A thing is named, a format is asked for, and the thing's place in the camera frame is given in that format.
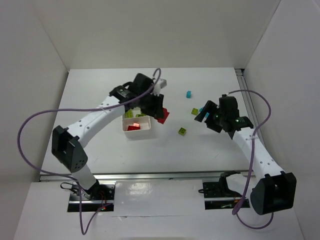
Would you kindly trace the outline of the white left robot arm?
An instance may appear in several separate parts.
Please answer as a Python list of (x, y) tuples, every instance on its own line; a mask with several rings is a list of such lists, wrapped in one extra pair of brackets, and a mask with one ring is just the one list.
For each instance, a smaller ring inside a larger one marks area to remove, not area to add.
[(155, 119), (165, 116), (163, 110), (165, 79), (152, 79), (138, 73), (133, 81), (126, 82), (110, 91), (105, 100), (85, 117), (66, 128), (57, 126), (52, 131), (51, 152), (75, 178), (91, 199), (106, 191), (91, 173), (84, 148), (104, 127), (127, 111), (139, 108), (142, 113)]

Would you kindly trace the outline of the cyan 2x4 lego brick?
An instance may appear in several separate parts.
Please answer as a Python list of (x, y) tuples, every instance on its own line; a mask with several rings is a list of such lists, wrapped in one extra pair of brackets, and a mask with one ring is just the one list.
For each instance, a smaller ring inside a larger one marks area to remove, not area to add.
[(207, 118), (209, 116), (209, 113), (207, 112), (206, 114), (205, 114), (205, 118)]

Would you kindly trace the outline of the small cyan lego brick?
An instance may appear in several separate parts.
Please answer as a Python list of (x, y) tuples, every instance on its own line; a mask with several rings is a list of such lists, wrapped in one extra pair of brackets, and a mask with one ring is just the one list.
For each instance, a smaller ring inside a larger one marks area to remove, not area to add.
[(190, 99), (192, 97), (192, 92), (191, 91), (187, 91), (186, 92), (186, 98)]

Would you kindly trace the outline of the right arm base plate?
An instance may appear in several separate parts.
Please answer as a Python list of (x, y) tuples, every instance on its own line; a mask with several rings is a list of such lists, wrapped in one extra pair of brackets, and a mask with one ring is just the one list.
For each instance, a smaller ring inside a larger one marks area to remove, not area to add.
[(241, 200), (242, 195), (227, 187), (227, 177), (240, 174), (238, 171), (223, 172), (216, 181), (202, 183), (199, 194), (204, 197), (205, 210), (233, 209)]

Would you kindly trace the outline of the white divided plastic container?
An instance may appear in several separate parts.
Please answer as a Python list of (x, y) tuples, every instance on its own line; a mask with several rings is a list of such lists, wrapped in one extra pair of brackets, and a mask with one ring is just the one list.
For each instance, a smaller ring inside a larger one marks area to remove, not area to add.
[(122, 131), (128, 139), (144, 137), (151, 132), (151, 117), (139, 107), (130, 109), (122, 116)]

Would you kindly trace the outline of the lime green patterned lego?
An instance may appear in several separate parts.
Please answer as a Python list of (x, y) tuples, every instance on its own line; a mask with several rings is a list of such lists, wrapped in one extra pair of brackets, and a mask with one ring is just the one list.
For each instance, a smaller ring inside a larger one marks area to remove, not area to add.
[(192, 111), (191, 111), (191, 114), (195, 115), (195, 116), (197, 116), (198, 113), (199, 113), (199, 110), (197, 108), (193, 108)]

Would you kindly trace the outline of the large red sloped lego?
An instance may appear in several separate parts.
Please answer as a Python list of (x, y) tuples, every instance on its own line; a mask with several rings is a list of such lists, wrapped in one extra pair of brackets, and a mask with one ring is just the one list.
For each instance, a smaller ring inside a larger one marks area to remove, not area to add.
[(162, 108), (162, 110), (163, 110), (163, 117), (162, 118), (155, 118), (155, 119), (157, 120), (158, 123), (163, 125), (165, 123), (165, 121), (167, 120), (170, 113), (164, 107)]

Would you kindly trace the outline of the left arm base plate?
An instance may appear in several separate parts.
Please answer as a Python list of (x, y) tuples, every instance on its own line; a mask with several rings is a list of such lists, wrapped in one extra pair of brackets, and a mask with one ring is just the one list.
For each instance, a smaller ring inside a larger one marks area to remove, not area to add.
[[(83, 212), (95, 212), (98, 208), (103, 208), (101, 212), (113, 212), (114, 211), (114, 198), (116, 190), (115, 181), (102, 181), (100, 182), (102, 190), (97, 195), (90, 196), (85, 191), (82, 191), (82, 211)], [(80, 209), (80, 193), (78, 185), (73, 183), (63, 182), (60, 184), (60, 188), (69, 191), (69, 200), (67, 212), (78, 213)]]

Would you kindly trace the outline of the lime green tall lego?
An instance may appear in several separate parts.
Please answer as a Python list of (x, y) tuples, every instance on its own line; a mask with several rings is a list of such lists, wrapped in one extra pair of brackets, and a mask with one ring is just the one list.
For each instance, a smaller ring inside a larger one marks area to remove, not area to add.
[(132, 111), (131, 109), (128, 110), (128, 111), (124, 114), (124, 117), (125, 117), (126, 119), (133, 118), (133, 117), (134, 117), (133, 111)]

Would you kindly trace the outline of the lime green 2x2 lego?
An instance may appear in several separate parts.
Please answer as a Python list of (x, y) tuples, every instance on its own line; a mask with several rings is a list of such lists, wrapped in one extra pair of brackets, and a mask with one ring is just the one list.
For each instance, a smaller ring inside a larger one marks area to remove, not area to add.
[(183, 127), (181, 127), (178, 131), (178, 134), (181, 135), (181, 136), (184, 136), (186, 134), (187, 130)]

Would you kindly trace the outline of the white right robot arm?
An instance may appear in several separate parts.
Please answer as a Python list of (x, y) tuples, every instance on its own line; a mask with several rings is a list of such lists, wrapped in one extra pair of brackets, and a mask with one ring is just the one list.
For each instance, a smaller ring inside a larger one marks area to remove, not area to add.
[(271, 157), (250, 119), (240, 116), (235, 97), (224, 94), (218, 104), (207, 101), (195, 121), (204, 122), (207, 128), (217, 133), (228, 133), (242, 150), (255, 176), (256, 183), (251, 183), (240, 172), (222, 173), (219, 188), (223, 193), (244, 195), (258, 215), (293, 207), (297, 186), (295, 175), (286, 173)]

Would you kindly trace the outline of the red 2x4 lego brick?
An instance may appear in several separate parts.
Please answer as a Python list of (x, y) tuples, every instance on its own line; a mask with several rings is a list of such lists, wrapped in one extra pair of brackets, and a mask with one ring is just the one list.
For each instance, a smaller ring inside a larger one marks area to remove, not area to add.
[(137, 131), (137, 130), (140, 130), (141, 127), (139, 125), (129, 125), (127, 127), (127, 131)]

